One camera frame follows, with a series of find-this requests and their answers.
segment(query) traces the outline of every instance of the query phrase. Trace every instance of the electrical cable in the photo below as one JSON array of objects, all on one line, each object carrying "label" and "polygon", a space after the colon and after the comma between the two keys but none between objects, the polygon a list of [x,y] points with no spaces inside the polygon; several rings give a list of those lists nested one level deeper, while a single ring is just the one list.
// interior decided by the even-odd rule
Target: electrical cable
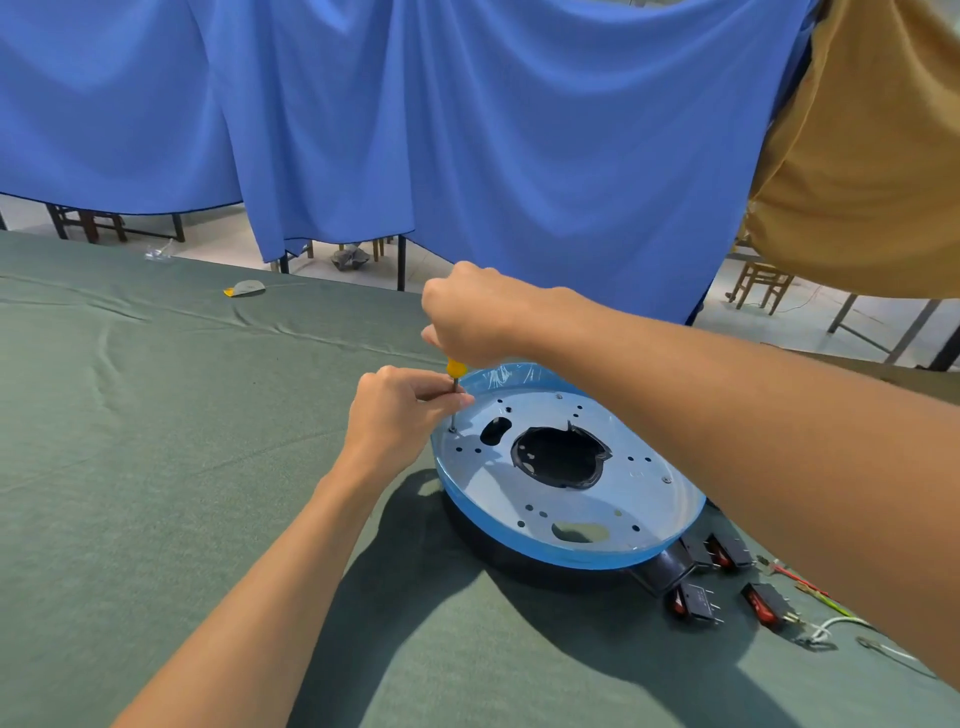
[{"label": "electrical cable", "polygon": [[[882,632],[880,632],[880,630],[878,630],[876,627],[874,627],[872,624],[870,624],[868,621],[864,619],[860,619],[858,617],[833,617],[825,621],[823,624],[817,627],[814,627],[812,635],[810,635],[809,637],[800,637],[797,639],[797,642],[806,644],[809,646],[815,646],[817,644],[825,644],[830,639],[830,631],[829,631],[830,627],[832,627],[834,624],[840,624],[842,622],[859,624],[861,627],[867,627],[868,629],[874,630],[878,634],[881,634],[881,635],[883,634]],[[889,644],[884,644],[877,640],[871,640],[866,637],[857,637],[856,641],[858,644],[860,644],[863,647],[867,647],[868,649],[875,649],[877,651],[886,651],[892,655],[896,655],[898,657],[902,657],[907,660],[913,660],[914,662],[920,661],[913,655],[907,654],[906,652],[900,652],[898,649],[894,649]]]}]

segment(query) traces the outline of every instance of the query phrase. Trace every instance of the floor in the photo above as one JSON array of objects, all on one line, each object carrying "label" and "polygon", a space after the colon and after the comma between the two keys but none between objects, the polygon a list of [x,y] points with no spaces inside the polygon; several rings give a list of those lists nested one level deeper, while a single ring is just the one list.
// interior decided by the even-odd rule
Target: floor
[{"label": "floor", "polygon": [[[0,212],[11,230],[53,237],[57,235],[43,205],[0,195]],[[183,224],[187,242],[172,242],[174,255],[257,270],[268,268],[260,258],[243,206],[187,213],[183,215]],[[173,232],[169,216],[131,218],[128,225],[148,231]],[[79,228],[69,230],[74,239],[84,240]],[[112,232],[103,231],[102,244],[121,243],[116,241]],[[147,253],[163,245],[164,241],[157,238],[133,236],[126,247]],[[362,269],[347,273],[339,272],[330,263],[330,256],[337,250],[336,245],[318,242],[314,244],[314,250],[316,257],[313,259],[303,255],[292,260],[290,272],[296,276],[341,280],[380,288],[396,286],[396,245],[386,246],[385,259],[376,263],[371,260]],[[774,316],[768,316],[766,311],[759,308],[762,298],[762,292],[759,291],[752,294],[743,308],[735,310],[724,294],[732,290],[741,266],[742,263],[728,260],[721,267],[710,287],[704,311],[697,318],[698,328],[805,352],[882,361],[885,356],[883,352],[845,331],[827,334],[827,327],[847,297],[842,291],[800,280],[784,296]],[[407,291],[418,294],[428,279],[445,275],[450,267],[445,260],[409,243]],[[861,298],[848,314],[846,323],[875,341],[892,347],[924,303]],[[908,367],[928,364],[958,322],[960,301],[944,302],[898,363]]]}]

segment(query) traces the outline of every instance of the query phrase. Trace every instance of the tan cloth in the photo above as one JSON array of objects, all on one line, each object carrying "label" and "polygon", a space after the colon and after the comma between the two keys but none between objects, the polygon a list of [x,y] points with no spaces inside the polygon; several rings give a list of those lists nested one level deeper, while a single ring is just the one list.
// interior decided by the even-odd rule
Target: tan cloth
[{"label": "tan cloth", "polygon": [[960,38],[924,0],[828,0],[767,135],[746,227],[854,293],[960,297]]}]

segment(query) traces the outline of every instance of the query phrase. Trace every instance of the metal plate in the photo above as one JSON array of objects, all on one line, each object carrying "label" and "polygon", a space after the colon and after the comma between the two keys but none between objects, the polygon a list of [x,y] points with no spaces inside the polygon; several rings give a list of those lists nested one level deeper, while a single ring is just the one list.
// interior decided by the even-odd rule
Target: metal plate
[{"label": "metal plate", "polygon": [[[611,412],[537,364],[505,364],[473,372],[461,383],[476,404],[434,432],[441,481],[477,526],[526,556],[574,569],[624,569],[656,556],[700,515],[705,497]],[[496,445],[484,427],[506,417]],[[586,490],[544,485],[514,464],[511,447],[530,427],[576,425],[611,451]],[[558,536],[570,524],[606,535],[590,543]]]}]

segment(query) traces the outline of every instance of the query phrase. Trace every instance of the blue fabric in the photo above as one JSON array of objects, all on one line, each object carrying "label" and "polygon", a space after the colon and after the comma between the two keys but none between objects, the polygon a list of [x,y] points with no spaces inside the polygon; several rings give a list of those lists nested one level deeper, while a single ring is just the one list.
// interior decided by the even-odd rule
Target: blue fabric
[{"label": "blue fabric", "polygon": [[240,200],[185,3],[2,5],[0,192],[131,214]]},{"label": "blue fabric", "polygon": [[8,2],[0,190],[160,212],[239,188],[265,260],[412,231],[677,322],[736,231],[808,5],[183,2]]}]

